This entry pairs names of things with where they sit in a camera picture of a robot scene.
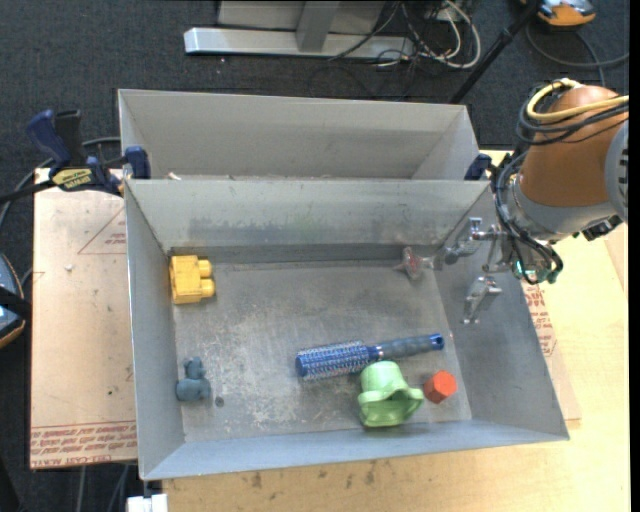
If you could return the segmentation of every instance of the metal stand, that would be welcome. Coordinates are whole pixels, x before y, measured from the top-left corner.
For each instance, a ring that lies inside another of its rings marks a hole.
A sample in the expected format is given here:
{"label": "metal stand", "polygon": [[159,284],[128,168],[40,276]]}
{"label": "metal stand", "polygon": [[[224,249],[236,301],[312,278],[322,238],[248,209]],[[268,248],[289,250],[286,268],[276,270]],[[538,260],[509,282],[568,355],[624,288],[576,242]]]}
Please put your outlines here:
{"label": "metal stand", "polygon": [[[330,33],[334,21],[341,16],[345,2],[304,2],[295,30],[263,30],[260,28],[192,28],[185,32],[187,54],[253,54],[288,55],[298,57],[332,57],[358,45],[366,34]],[[349,19],[342,20],[342,25]],[[397,58],[403,51],[410,53],[404,37],[374,36],[349,53],[349,58]]]}

